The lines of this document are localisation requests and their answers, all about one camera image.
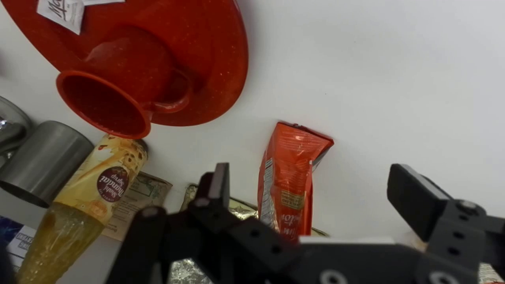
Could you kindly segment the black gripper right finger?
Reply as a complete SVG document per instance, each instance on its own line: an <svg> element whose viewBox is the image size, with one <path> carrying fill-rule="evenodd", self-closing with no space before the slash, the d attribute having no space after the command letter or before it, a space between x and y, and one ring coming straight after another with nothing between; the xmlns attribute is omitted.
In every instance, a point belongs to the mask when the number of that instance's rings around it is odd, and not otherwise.
<svg viewBox="0 0 505 284"><path fill-rule="evenodd" d="M479 264L485 250L483 210L455 199L408 165L392 165L387 198L427 251L458 264Z"/></svg>

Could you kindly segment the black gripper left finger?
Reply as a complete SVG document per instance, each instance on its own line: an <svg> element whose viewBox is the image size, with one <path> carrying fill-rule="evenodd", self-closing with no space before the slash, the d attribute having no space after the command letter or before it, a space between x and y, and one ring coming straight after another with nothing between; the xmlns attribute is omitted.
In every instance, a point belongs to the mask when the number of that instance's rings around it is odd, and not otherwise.
<svg viewBox="0 0 505 284"><path fill-rule="evenodd" d="M198 193L191 202L196 209L220 206L229 207L231 171L228 163L218 163L214 172L206 172L198 185Z"/></svg>

